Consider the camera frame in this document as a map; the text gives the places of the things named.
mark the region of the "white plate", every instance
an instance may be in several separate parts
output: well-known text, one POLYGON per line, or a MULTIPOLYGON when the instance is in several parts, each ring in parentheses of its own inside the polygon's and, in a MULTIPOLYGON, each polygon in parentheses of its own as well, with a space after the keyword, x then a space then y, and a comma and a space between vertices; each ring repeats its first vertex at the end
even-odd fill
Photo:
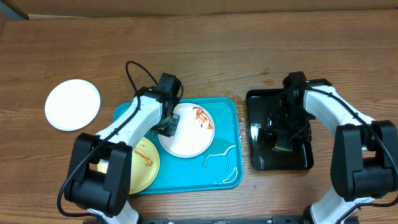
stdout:
POLYGON ((57 85, 47 97, 45 117, 59 130, 74 131, 94 120, 100 104, 100 93, 93 84, 68 80, 57 85))
POLYGON ((175 107, 173 113, 180 115, 180 121, 174 136, 158 135, 163 148, 181 158, 194 157, 206 151, 215 135, 214 121, 209 112, 199 105, 182 103, 175 107))

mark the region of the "blue tray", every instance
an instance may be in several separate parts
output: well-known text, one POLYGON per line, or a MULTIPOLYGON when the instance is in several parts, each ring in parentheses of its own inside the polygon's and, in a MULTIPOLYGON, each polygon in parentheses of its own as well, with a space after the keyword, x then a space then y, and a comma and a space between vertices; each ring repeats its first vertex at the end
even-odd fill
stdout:
MULTIPOLYGON (((183 159, 169 154, 157 134, 145 134, 156 146, 160 156, 159 173, 153 183, 139 194, 161 194, 194 190, 229 189, 243 178, 241 141, 235 104, 228 98, 182 99, 204 107, 215 122, 215 137, 210 147, 199 156, 183 159)), ((123 103, 113 114, 121 116, 131 103, 123 103)))

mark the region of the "table surface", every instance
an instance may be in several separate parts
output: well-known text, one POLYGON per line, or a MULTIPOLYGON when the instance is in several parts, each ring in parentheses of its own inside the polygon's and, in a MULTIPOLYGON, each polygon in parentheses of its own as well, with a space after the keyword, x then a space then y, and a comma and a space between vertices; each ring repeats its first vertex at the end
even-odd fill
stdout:
MULTIPOLYGON (((398 123, 398 11, 9 21, 0 43, 1 223, 81 223, 58 213, 57 194, 75 138, 107 127, 114 109, 131 101, 128 60, 156 78, 178 76, 186 98, 232 99, 239 118, 247 118, 247 91, 282 88, 289 72, 304 71, 308 79, 327 78, 364 114, 398 123), (47 122, 44 104, 56 85, 72 78, 92 82, 102 107, 88 127, 62 132, 47 122)), ((140 69, 131 66, 131 73, 137 86, 152 85, 140 69)), ((130 204, 146 218, 299 215, 331 185, 333 136, 319 121, 311 124, 315 165, 309 171, 254 170, 242 124, 244 177, 236 188, 132 196, 130 204)), ((396 211, 357 214, 362 223, 397 223, 396 211)))

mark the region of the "food residue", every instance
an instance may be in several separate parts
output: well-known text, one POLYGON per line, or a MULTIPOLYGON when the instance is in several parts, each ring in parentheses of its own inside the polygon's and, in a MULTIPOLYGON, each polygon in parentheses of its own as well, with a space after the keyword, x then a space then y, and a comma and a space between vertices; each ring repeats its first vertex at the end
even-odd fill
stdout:
POLYGON ((199 120, 199 122, 201 122, 200 127, 202 128, 202 127, 203 127, 203 124, 204 124, 206 121, 208 121, 208 122, 209 122, 209 125, 208 125, 207 129, 213 129, 213 127, 212 127, 211 124, 210 124, 209 118, 207 117, 207 115, 206 115, 205 112, 203 111, 203 108, 194 106, 193 109, 192 109, 192 111, 194 111, 194 110, 197 110, 197 114, 196 114, 195 119, 196 119, 196 120, 199 120))
POLYGON ((136 153, 139 156, 139 160, 146 166, 150 167, 153 165, 154 161, 149 158, 149 156, 140 148, 136 147, 134 150, 134 153, 136 153))

